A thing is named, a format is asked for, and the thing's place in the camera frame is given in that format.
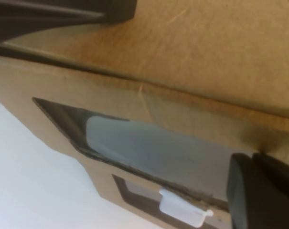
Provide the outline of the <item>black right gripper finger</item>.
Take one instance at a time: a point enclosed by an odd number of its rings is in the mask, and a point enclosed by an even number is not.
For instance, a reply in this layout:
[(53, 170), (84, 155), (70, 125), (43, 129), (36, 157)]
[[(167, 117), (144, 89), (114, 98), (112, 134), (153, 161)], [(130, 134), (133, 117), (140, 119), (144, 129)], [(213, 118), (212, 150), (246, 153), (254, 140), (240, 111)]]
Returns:
[(289, 229), (289, 165), (266, 154), (234, 153), (226, 195), (234, 229)]

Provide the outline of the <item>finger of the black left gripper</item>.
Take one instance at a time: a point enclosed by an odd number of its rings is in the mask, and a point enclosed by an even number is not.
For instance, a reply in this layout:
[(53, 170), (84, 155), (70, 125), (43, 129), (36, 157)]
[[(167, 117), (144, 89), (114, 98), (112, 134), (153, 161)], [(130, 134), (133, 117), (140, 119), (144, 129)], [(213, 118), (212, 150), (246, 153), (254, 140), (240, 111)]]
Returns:
[(99, 23), (103, 19), (103, 13), (69, 14), (41, 9), (0, 7), (0, 43), (36, 31)]
[(0, 17), (126, 21), (136, 7), (136, 0), (0, 0)]

